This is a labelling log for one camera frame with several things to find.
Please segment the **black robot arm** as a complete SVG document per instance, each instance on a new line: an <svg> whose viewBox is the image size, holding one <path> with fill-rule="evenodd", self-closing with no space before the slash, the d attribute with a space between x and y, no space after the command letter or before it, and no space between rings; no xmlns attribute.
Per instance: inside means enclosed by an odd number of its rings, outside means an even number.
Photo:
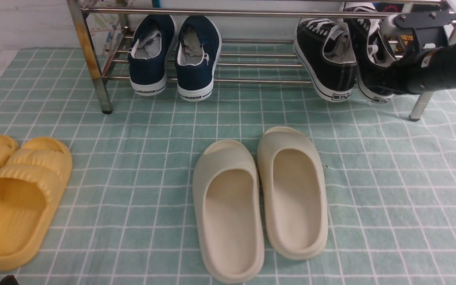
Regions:
<svg viewBox="0 0 456 285"><path fill-rule="evenodd" d="M456 20L448 11L389 15L384 35L411 34L404 55L374 75L380 88L394 94L422 94L456 89L456 43L449 42L445 25Z"/></svg>

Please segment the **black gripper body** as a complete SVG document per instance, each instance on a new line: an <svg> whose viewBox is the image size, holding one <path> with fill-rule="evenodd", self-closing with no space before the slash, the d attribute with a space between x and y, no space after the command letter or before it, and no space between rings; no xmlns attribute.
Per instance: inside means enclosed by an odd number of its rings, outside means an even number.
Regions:
<svg viewBox="0 0 456 285"><path fill-rule="evenodd" d="M456 56L456 44L450 44L445 30L453 21L456 21L456 14L450 11L392 14L382 22L381 31L389 37L412 34L413 40L401 56L433 48L442 50L446 56Z"/></svg>

